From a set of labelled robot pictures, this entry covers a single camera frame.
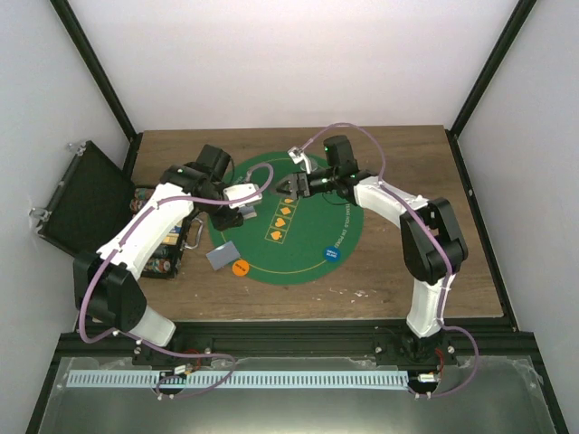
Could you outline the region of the dealt blue patterned card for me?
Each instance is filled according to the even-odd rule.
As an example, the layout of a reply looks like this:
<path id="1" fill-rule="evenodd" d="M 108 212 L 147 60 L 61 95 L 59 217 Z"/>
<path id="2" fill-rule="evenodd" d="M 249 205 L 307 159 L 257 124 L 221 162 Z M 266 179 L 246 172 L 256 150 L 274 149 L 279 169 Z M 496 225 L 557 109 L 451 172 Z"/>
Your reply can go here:
<path id="1" fill-rule="evenodd" d="M 206 258 L 213 270 L 222 269 L 240 257 L 241 254 L 232 241 L 227 241 L 206 254 Z"/>

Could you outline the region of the orange big blind button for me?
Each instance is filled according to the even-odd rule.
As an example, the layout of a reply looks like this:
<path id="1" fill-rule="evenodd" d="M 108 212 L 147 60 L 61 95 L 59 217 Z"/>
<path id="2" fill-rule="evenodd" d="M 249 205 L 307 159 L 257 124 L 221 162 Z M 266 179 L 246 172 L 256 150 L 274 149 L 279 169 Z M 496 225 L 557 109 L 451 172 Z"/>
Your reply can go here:
<path id="1" fill-rule="evenodd" d="M 251 266 L 245 259 L 238 259 L 232 264 L 232 272 L 237 277 L 247 276 Z"/>

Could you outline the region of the blue small blind button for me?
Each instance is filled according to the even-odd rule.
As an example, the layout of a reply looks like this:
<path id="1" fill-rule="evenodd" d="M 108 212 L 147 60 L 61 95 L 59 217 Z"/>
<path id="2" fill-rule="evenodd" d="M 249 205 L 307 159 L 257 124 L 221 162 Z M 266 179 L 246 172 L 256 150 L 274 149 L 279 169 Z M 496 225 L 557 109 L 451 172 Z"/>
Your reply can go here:
<path id="1" fill-rule="evenodd" d="M 328 246 L 324 249 L 323 257 L 328 262 L 338 262 L 341 258 L 341 252 L 335 246 Z"/>

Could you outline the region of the deck of grey cards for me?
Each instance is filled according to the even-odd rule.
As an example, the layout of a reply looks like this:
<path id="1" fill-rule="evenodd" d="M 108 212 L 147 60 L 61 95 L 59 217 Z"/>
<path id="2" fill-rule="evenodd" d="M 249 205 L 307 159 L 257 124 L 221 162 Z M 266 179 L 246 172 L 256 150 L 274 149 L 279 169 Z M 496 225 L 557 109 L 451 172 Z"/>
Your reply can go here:
<path id="1" fill-rule="evenodd" d="M 257 216 L 257 212 L 253 206 L 240 207 L 239 212 L 244 220 L 249 220 Z"/>

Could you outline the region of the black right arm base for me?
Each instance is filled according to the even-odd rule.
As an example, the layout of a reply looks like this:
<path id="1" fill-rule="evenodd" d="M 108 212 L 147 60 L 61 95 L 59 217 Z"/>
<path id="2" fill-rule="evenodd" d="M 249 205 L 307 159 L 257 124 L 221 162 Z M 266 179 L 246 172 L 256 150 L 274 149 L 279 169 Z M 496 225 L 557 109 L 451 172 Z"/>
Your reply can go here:
<path id="1" fill-rule="evenodd" d="M 456 365 L 456 356 L 448 351 L 450 344 L 444 333 L 419 338 L 406 326 L 377 326 L 373 334 L 376 357 L 398 366 Z"/>

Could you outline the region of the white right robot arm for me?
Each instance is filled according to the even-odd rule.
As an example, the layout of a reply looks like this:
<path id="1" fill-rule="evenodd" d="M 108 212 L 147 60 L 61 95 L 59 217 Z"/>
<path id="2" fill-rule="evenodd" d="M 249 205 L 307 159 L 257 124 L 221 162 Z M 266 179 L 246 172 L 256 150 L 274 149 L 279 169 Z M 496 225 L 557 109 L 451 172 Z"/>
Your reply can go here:
<path id="1" fill-rule="evenodd" d="M 413 298 L 406 324 L 413 333 L 402 341 L 404 358 L 414 364 L 434 353 L 431 337 L 445 327 L 451 284 L 469 251 L 451 203 L 400 190 L 374 172 L 362 170 L 349 139 L 324 141 L 325 168 L 315 169 L 306 152 L 294 146 L 289 158 L 301 170 L 284 176 L 275 192 L 292 200 L 336 193 L 357 207 L 376 213 L 400 231 L 403 261 L 413 277 Z"/>

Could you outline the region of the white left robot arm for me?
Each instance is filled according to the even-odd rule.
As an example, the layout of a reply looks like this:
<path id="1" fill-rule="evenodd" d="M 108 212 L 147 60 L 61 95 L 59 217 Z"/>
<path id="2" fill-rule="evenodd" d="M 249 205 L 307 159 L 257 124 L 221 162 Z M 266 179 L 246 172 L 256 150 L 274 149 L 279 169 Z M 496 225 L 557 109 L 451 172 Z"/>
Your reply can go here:
<path id="1" fill-rule="evenodd" d="M 230 159 L 222 149 L 204 146 L 194 162 L 172 165 L 144 207 L 114 238 L 75 258 L 78 328 L 85 343 L 120 332 L 152 344 L 163 364 L 173 365 L 184 357 L 185 343 L 174 335 L 175 323 L 148 305 L 138 281 L 157 247 L 194 212 L 207 213 L 220 230 L 243 224 L 240 209 L 258 203 L 270 182 L 228 185 L 223 175 Z"/>

